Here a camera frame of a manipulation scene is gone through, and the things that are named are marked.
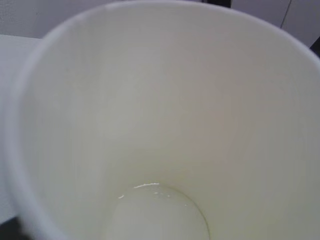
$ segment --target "white paper cup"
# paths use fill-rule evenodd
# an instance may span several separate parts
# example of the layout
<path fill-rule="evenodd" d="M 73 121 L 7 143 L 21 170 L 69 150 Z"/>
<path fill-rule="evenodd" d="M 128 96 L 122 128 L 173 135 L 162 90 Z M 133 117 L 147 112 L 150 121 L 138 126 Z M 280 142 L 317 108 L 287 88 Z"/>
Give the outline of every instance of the white paper cup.
<path fill-rule="evenodd" d="M 246 14 L 132 1 L 73 17 L 26 62 L 4 130 L 36 240 L 104 239 L 118 196 L 147 183 L 189 196 L 212 240 L 320 238 L 320 64 Z"/>

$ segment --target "white surface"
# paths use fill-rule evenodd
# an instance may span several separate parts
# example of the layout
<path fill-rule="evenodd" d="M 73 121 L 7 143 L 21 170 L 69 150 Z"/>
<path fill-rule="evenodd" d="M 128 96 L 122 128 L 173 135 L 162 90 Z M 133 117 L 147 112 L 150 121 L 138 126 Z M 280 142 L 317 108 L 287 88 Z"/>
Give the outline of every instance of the white surface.
<path fill-rule="evenodd" d="M 292 0 L 282 28 L 311 47 L 320 37 L 320 0 Z"/>
<path fill-rule="evenodd" d="M 161 183 L 212 239 L 319 239 L 319 78 L 304 45 L 227 8 L 79 15 L 42 40 L 8 104 L 23 223 L 39 240 L 102 240 L 118 196 Z"/>
<path fill-rule="evenodd" d="M 231 8 L 280 27 L 289 2 L 290 0 L 233 0 Z"/>
<path fill-rule="evenodd" d="M 71 16 L 114 0 L 0 0 L 0 34 L 41 38 Z"/>
<path fill-rule="evenodd" d="M 0 35 L 0 108 L 16 71 L 38 41 L 35 38 Z M 0 224 L 16 215 L 6 191 L 2 161 L 3 152 L 0 152 Z"/>

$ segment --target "white table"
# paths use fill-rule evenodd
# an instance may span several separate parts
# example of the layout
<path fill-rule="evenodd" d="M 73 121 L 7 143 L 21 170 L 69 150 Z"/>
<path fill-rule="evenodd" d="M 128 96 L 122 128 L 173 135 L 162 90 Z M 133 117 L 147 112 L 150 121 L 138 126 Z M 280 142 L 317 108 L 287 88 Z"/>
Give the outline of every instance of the white table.
<path fill-rule="evenodd" d="M 0 108 L 4 102 L 4 93 L 12 84 L 15 73 L 38 42 L 39 39 L 36 38 L 0 35 Z M 16 215 L 6 191 L 2 161 L 0 157 L 0 224 Z"/>

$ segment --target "white wall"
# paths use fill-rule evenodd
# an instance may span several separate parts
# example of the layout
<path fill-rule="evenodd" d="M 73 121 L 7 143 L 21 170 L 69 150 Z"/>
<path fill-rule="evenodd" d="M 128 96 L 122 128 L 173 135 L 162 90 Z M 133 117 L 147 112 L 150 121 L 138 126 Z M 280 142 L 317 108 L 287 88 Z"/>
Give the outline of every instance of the white wall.
<path fill-rule="evenodd" d="M 41 38 L 65 19 L 114 0 L 0 0 L 0 34 Z"/>

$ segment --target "cup rim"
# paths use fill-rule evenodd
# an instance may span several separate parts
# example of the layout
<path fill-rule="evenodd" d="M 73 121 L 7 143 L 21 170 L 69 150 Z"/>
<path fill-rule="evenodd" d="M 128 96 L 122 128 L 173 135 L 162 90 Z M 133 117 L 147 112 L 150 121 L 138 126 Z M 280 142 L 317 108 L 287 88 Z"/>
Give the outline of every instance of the cup rim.
<path fill-rule="evenodd" d="M 179 7 L 188 6 L 190 8 L 206 8 L 212 11 L 224 13 L 229 16 L 236 16 L 239 19 L 256 22 L 262 28 L 267 29 L 274 34 L 285 38 L 291 42 L 297 51 L 305 55 L 311 60 L 319 69 L 320 61 L 318 57 L 311 52 L 307 46 L 292 37 L 287 32 L 271 25 L 270 23 L 258 19 L 254 16 L 248 15 L 243 12 L 239 12 L 233 9 L 220 7 L 216 5 L 209 5 L 199 2 L 182 1 L 182 0 L 137 0 L 137 1 L 121 1 L 113 2 L 107 5 L 101 5 L 85 12 L 79 13 L 76 16 L 63 22 L 53 30 L 51 30 L 27 58 L 21 71 L 19 72 L 16 81 L 12 84 L 11 90 L 7 93 L 6 105 L 4 106 L 4 165 L 6 167 L 6 178 L 9 191 L 11 193 L 13 203 L 17 207 L 18 214 L 22 219 L 31 219 L 33 222 L 28 224 L 28 221 L 23 221 L 26 224 L 27 230 L 29 229 L 35 237 L 38 239 L 46 240 L 71 240 L 64 232 L 62 232 L 47 214 L 45 208 L 42 206 L 41 201 L 35 196 L 32 189 L 32 185 L 27 177 L 26 170 L 23 164 L 23 156 L 20 152 L 19 144 L 19 105 L 21 103 L 22 96 L 27 89 L 30 81 L 30 74 L 34 70 L 35 66 L 41 60 L 43 54 L 51 45 L 66 31 L 72 28 L 77 22 L 83 21 L 88 17 L 97 14 L 100 11 L 113 11 L 118 8 L 130 8 L 133 6 L 168 6 Z"/>

